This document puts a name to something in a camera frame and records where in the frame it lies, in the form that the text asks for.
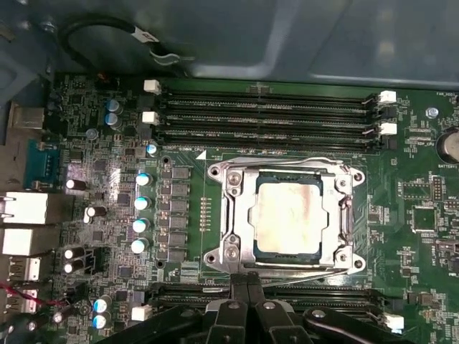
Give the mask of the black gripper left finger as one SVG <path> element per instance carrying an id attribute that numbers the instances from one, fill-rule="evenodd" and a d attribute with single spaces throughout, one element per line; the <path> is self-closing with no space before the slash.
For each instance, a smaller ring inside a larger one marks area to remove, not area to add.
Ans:
<path id="1" fill-rule="evenodd" d="M 245 343 L 249 313 L 248 276 L 230 278 L 229 297 L 207 305 L 201 314 L 176 306 L 111 335 L 104 343 Z"/>

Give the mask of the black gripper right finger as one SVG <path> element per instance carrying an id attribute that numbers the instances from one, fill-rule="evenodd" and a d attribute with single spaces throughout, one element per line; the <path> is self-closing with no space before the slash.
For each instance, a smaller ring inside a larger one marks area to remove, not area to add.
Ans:
<path id="1" fill-rule="evenodd" d="M 306 310 L 301 317 L 265 297 L 260 278 L 249 274 L 250 307 L 264 343 L 406 343 L 401 335 L 327 307 Z"/>

